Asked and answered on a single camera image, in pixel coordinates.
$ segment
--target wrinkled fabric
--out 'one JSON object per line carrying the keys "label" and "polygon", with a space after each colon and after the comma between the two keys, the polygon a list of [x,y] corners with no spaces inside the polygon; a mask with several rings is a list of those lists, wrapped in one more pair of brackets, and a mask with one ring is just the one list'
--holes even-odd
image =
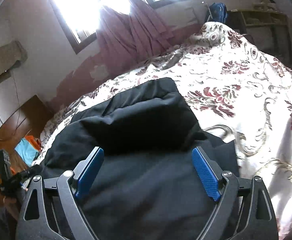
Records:
{"label": "wrinkled fabric", "polygon": [[[47,151],[42,177],[73,170],[95,146],[105,160],[80,205],[99,239],[196,239],[215,206],[192,163],[197,146],[239,175],[234,143],[201,130],[170,78],[76,114]],[[238,203],[223,239],[235,229],[237,210]]]}
{"label": "wrinkled fabric", "polygon": [[142,0],[129,2],[128,15],[107,6],[100,9],[96,35],[107,71],[112,77],[171,47],[168,38],[172,38],[173,34],[156,11]]}

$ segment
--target blue backpack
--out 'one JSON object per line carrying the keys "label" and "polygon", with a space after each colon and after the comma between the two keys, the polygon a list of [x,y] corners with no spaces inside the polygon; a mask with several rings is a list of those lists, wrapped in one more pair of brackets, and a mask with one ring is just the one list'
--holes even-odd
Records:
{"label": "blue backpack", "polygon": [[209,6],[211,15],[209,10],[207,10],[205,22],[220,22],[226,23],[227,20],[227,8],[223,3],[213,3]]}

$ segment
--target window frame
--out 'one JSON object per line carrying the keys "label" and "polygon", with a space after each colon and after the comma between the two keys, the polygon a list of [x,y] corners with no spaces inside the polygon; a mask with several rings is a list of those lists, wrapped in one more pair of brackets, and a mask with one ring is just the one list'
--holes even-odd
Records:
{"label": "window frame", "polygon": [[[159,0],[159,1],[153,1],[153,0],[146,0],[147,3],[150,5],[151,8],[153,9],[158,9],[160,7],[173,4],[176,2],[181,2],[181,1],[187,1],[187,0]],[[78,54],[80,51],[82,51],[84,48],[86,48],[89,44],[91,44],[93,41],[97,39],[96,33],[91,34],[88,36],[86,39],[84,39],[81,43],[78,43],[76,37],[73,35],[73,32],[69,28],[66,20],[62,16],[61,11],[59,10],[57,4],[55,3],[54,0],[49,0],[52,9],[57,17],[57,20],[65,33],[71,47],[73,48],[74,52]]]}

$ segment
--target blue carbon fiber pad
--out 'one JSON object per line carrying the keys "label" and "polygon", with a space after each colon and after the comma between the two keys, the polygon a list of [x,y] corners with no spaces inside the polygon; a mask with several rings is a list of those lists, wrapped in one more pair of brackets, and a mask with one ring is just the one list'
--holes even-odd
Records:
{"label": "blue carbon fiber pad", "polygon": [[197,148],[192,152],[193,165],[209,197],[218,201],[221,197],[218,191],[218,180]]}
{"label": "blue carbon fiber pad", "polygon": [[99,149],[96,152],[94,158],[86,166],[81,177],[79,177],[77,182],[77,191],[75,192],[75,198],[81,199],[89,192],[99,170],[104,161],[104,151]]}

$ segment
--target wooden furniture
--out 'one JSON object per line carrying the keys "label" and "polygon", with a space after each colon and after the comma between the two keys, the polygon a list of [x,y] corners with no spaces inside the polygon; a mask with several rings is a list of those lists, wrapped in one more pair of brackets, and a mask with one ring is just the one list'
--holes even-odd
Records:
{"label": "wooden furniture", "polygon": [[247,33],[248,28],[269,27],[274,41],[274,49],[279,51],[278,39],[275,27],[283,26],[285,28],[289,63],[292,64],[292,42],[290,39],[287,16],[279,12],[259,11],[259,10],[231,10],[228,11],[226,24],[232,29],[238,29],[241,34]]}
{"label": "wooden furniture", "polygon": [[[53,114],[40,99],[33,96],[0,127],[0,149],[5,149],[9,153],[13,169],[19,171],[22,167],[22,160],[15,151],[20,140],[27,134],[40,138],[41,131],[52,117]],[[2,200],[3,197],[0,195],[0,205],[2,205]]]}

